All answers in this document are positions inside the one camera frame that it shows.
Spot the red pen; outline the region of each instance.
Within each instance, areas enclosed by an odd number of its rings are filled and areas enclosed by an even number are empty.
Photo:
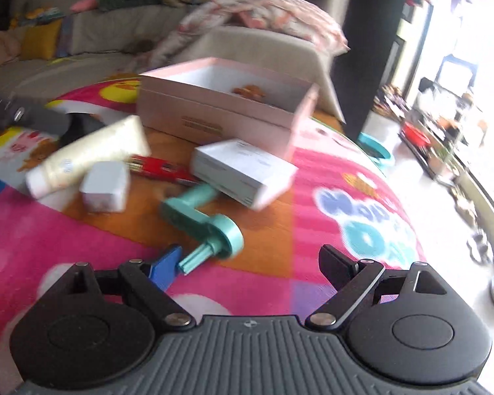
[[[130,171],[145,177],[189,187],[199,184],[198,179],[185,166],[176,165],[162,159],[133,155],[126,163]]]

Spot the white tile floor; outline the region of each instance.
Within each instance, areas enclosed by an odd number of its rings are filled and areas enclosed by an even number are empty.
[[[377,138],[394,154],[395,166],[385,171],[386,177],[404,204],[428,263],[489,328],[493,347],[480,383],[494,394],[494,306],[487,289],[493,269],[480,267],[470,260],[466,240],[471,229],[456,213],[454,200],[446,188],[426,175],[401,142],[398,123],[370,113],[364,132]]]

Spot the ribbed gray plate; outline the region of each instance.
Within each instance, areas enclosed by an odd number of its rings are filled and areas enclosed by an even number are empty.
[[[69,394],[27,382],[22,395]],[[487,395],[475,381],[415,390],[359,367],[337,336],[309,331],[294,316],[205,316],[197,328],[164,336],[129,375],[91,395]]]

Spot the play mat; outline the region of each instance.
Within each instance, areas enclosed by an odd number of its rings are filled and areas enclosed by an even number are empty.
[[[98,114],[112,123],[135,111],[138,79],[77,89],[49,105]],[[194,144],[147,131],[152,155],[188,164]],[[389,268],[424,260],[421,247],[384,176],[354,143],[310,119],[295,140],[293,188],[259,213],[226,196],[201,208],[240,227],[244,250],[233,260],[209,261],[178,276],[168,294],[196,319],[202,314],[296,314],[304,319],[335,293],[320,273],[317,254],[331,244],[348,256]],[[113,269],[130,258],[156,260],[172,243],[193,240],[170,227],[157,207],[179,186],[132,175],[127,209],[88,214],[77,187],[39,201],[29,197],[25,172],[55,149],[54,138],[11,129],[0,137],[0,393],[21,379],[9,336],[26,310],[77,261]]]

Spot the white cube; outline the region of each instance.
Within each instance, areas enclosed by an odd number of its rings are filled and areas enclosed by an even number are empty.
[[[124,162],[98,162],[86,174],[80,192],[90,212],[122,212],[126,208],[130,173]]]

